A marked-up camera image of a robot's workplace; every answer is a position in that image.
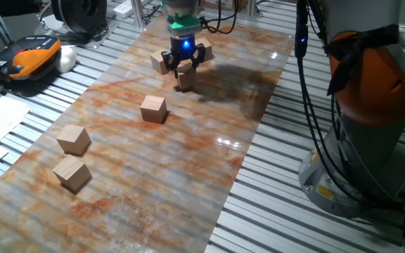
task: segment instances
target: wooden cube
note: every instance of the wooden cube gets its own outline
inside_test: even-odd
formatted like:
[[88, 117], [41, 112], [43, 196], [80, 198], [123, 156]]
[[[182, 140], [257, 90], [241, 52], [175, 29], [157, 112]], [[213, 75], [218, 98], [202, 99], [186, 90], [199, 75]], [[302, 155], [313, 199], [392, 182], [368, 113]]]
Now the wooden cube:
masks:
[[177, 83], [181, 90], [186, 90], [193, 87], [193, 85], [196, 84], [196, 70], [191, 67], [185, 73], [178, 73]]
[[65, 153], [83, 155], [90, 145], [90, 137], [82, 126], [66, 125], [57, 136]]
[[72, 155], [68, 155], [62, 162], [57, 164], [53, 172], [64, 186], [74, 192], [79, 190], [91, 178], [90, 171], [85, 163]]
[[196, 45], [201, 44], [201, 43], [205, 47], [204, 61], [213, 59], [214, 55], [212, 53], [212, 45], [211, 45], [211, 43], [205, 37], [203, 37], [201, 39], [197, 39], [195, 41]]
[[192, 68], [192, 62], [190, 59], [182, 60], [179, 65], [177, 66], [177, 72], [185, 73]]
[[151, 56], [151, 63], [153, 64], [153, 68], [155, 71], [159, 72], [160, 74], [167, 74], [168, 70], [165, 66], [165, 61], [162, 57], [162, 52], [167, 51], [167, 49], [161, 48], [160, 50], [152, 53]]
[[147, 95], [140, 106], [141, 116], [144, 121], [161, 124], [167, 114], [165, 98]]

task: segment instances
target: blue led light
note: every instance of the blue led light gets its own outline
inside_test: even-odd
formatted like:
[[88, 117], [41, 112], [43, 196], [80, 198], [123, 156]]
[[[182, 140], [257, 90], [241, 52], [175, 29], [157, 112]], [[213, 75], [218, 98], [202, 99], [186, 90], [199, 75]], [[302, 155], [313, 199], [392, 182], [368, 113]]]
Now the blue led light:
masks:
[[190, 43], [188, 41], [184, 41], [184, 44], [182, 45], [184, 48], [189, 48]]

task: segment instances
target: table surface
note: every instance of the table surface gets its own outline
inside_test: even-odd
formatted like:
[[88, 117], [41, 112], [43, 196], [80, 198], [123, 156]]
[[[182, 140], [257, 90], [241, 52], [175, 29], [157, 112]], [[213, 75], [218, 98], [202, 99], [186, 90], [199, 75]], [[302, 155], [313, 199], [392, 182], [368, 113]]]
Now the table surface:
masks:
[[[165, 30], [161, 16], [0, 178], [0, 250], [204, 251], [293, 39], [204, 31], [215, 58], [182, 93], [150, 65], [150, 53], [169, 47]], [[146, 95], [165, 97], [165, 124], [141, 119]], [[66, 124], [92, 140], [79, 159], [93, 178], [77, 194], [52, 172]]]

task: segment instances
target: yellow warning label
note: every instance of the yellow warning label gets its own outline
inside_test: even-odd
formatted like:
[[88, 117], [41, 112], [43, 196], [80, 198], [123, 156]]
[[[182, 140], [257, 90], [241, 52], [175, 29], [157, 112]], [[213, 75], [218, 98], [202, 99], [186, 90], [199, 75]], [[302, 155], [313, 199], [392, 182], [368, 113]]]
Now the yellow warning label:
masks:
[[334, 194], [331, 190], [327, 189], [326, 187], [322, 186], [321, 184], [318, 185], [318, 188], [316, 188], [316, 191], [320, 193], [322, 196], [328, 198], [329, 200], [332, 198], [332, 195]]

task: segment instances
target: metal grating floor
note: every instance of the metal grating floor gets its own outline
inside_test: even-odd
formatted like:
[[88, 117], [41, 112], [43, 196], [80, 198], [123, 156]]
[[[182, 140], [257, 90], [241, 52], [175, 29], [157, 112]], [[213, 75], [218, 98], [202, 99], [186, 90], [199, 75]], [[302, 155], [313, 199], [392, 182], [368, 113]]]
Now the metal grating floor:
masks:
[[[108, 19], [123, 0], [108, 2]], [[158, 4], [152, 1], [149, 11]], [[240, 16], [241, 25], [295, 33], [295, 4], [263, 3], [263, 18]], [[214, 17], [213, 10], [202, 12]], [[0, 161], [0, 176], [40, 137], [139, 36], [133, 19], [120, 26], [98, 49], [75, 48], [79, 63], [69, 73], [52, 72], [37, 82], [20, 83], [7, 96], [31, 111], [0, 145], [9, 154]], [[328, 59], [321, 42], [309, 33], [304, 61], [307, 85], [324, 133], [330, 127]], [[401, 138], [405, 143], [405, 132]], [[306, 198], [297, 180], [302, 158], [313, 148], [304, 117], [296, 58], [290, 56], [278, 86], [237, 175], [206, 252], [405, 252], [402, 219], [389, 214], [380, 221], [352, 221], [322, 212]]]

